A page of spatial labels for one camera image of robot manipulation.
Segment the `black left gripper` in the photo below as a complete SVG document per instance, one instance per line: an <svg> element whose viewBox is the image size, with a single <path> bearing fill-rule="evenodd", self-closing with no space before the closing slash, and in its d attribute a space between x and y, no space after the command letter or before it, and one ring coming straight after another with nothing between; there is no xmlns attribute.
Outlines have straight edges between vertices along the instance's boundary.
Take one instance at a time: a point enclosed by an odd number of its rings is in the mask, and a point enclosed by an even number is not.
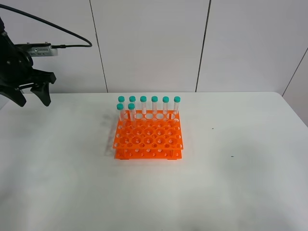
<svg viewBox="0 0 308 231"><path fill-rule="evenodd" d="M23 107L26 99L21 91L32 87L35 94L45 106L51 103L49 83L56 81L53 72L46 72L33 68L32 48L47 48L49 43L13 44L8 36L0 37L0 94L10 99L18 106Z"/></svg>

